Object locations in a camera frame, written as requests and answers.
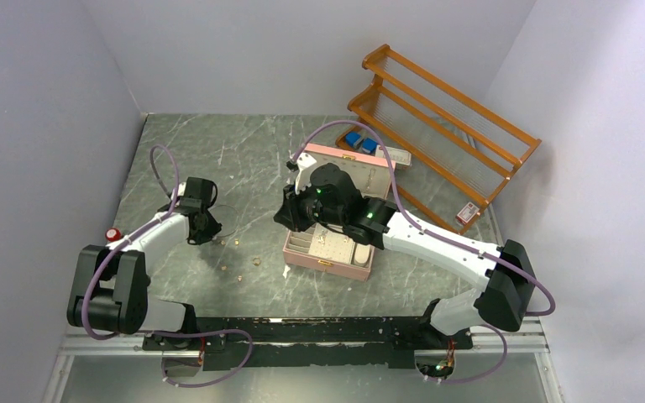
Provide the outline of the pink jewelry box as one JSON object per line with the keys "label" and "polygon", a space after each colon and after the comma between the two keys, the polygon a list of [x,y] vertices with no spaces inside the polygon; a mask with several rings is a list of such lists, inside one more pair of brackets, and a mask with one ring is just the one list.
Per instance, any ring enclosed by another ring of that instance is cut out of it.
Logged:
{"label": "pink jewelry box", "polygon": [[386,200],[394,163],[308,144],[297,177],[283,190],[275,222],[288,230],[286,264],[366,281],[393,206]]}

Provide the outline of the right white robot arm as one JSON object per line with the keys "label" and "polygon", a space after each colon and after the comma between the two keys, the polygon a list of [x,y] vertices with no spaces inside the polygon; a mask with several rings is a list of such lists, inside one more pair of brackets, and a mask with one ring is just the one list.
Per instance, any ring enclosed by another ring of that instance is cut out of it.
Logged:
{"label": "right white robot arm", "polygon": [[441,347],[467,327],[520,329],[538,287],[521,244],[481,243],[435,227],[393,201],[363,195],[351,176],[333,163],[297,169],[308,182],[283,188],[276,223],[292,232],[332,225],[356,243],[425,260],[471,285],[463,294],[432,303],[428,319],[419,327],[428,347]]}

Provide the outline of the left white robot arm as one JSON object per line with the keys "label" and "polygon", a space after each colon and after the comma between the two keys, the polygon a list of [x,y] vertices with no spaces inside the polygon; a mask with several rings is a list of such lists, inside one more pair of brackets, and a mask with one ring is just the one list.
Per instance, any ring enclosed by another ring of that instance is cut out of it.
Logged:
{"label": "left white robot arm", "polygon": [[88,245],[78,256],[66,319],[73,327],[108,332],[165,332],[176,348],[194,345],[199,326],[192,305],[149,296],[149,271],[175,246],[212,241],[221,224],[210,213],[218,196],[210,180],[190,177],[176,205],[163,206],[141,228],[106,245]]}

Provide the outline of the thin silver bangle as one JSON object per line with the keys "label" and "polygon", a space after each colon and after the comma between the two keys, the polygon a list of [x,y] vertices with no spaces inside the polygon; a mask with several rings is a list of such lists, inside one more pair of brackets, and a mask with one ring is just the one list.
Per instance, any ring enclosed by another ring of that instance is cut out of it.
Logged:
{"label": "thin silver bangle", "polygon": [[239,230],[240,212],[229,204],[213,206],[210,213],[222,225],[222,229],[214,236],[214,239],[223,239],[235,234]]}

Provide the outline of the white oval pillow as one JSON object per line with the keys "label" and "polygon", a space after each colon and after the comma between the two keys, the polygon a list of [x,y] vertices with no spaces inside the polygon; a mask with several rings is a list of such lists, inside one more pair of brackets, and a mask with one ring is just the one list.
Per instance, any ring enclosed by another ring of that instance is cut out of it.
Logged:
{"label": "white oval pillow", "polygon": [[360,267],[365,267],[371,255],[371,247],[369,245],[357,244],[354,249],[353,263]]}

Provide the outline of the blue box left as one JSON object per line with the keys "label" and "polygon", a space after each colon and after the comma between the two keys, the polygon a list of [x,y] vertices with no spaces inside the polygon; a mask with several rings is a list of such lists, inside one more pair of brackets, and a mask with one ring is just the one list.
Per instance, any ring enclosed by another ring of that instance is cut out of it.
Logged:
{"label": "blue box left", "polygon": [[344,142],[351,148],[351,149],[358,149],[360,147],[360,144],[364,141],[364,138],[362,135],[360,135],[357,132],[348,132],[344,136]]}

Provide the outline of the blue box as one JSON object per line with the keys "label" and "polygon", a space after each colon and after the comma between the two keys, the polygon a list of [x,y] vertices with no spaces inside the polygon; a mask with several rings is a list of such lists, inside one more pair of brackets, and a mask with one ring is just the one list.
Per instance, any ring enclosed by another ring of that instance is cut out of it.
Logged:
{"label": "blue box", "polygon": [[364,154],[375,155],[378,147],[379,144],[374,139],[367,138],[361,142],[359,151]]}
{"label": "blue box", "polygon": [[357,132],[348,132],[344,136],[344,142],[351,148],[351,149],[358,149],[360,147],[360,144],[364,141],[364,138],[362,135],[360,135]]}

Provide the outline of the blue box right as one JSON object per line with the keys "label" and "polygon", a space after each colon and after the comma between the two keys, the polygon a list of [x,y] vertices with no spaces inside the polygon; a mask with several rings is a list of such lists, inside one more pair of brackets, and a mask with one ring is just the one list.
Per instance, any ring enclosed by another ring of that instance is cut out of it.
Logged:
{"label": "blue box right", "polygon": [[374,139],[367,138],[361,142],[359,151],[364,154],[375,155],[378,147],[379,144]]}

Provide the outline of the white flat carton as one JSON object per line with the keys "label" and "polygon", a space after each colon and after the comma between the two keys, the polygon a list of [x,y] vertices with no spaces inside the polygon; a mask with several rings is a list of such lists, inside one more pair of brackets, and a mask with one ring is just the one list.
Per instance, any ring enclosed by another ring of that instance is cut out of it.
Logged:
{"label": "white flat carton", "polygon": [[[391,161],[393,161],[398,170],[404,170],[410,168],[412,165],[412,154],[409,151],[404,149],[398,149],[394,147],[386,147],[387,154],[389,155]],[[377,146],[375,151],[375,157],[384,159],[386,157],[385,151],[381,145]]]}

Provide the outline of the red emergency stop button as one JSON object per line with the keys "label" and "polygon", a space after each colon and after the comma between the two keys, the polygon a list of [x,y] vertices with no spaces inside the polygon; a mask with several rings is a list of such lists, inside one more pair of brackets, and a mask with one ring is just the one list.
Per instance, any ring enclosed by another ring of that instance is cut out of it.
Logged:
{"label": "red emergency stop button", "polygon": [[105,232],[105,238],[108,242],[115,242],[118,241],[123,237],[122,233],[120,232],[119,229],[117,228],[109,228]]}

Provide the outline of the orange wooden rack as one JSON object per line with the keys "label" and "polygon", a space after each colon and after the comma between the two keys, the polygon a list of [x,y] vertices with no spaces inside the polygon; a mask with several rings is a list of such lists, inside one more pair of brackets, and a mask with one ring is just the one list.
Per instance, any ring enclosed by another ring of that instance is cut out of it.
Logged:
{"label": "orange wooden rack", "polygon": [[[388,44],[362,61],[371,83],[348,104],[386,146],[412,154],[397,169],[396,188],[411,208],[441,228],[463,234],[542,143]],[[462,225],[467,203],[479,215]]]}

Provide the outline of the small red white box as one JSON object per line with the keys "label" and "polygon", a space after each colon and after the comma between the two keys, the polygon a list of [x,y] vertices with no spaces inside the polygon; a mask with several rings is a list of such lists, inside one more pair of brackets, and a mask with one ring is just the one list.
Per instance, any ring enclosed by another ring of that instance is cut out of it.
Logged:
{"label": "small red white box", "polygon": [[467,202],[456,214],[455,219],[462,225],[469,224],[480,213],[480,208],[473,202]]}

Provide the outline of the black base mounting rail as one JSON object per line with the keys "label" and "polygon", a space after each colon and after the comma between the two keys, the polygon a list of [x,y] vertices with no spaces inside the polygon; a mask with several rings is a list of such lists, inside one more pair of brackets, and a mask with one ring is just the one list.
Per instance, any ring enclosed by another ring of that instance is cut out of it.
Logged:
{"label": "black base mounting rail", "polygon": [[204,338],[148,336],[142,349],[167,358],[203,358],[206,371],[384,364],[415,368],[422,350],[469,350],[469,329],[451,336],[422,317],[200,317]]}

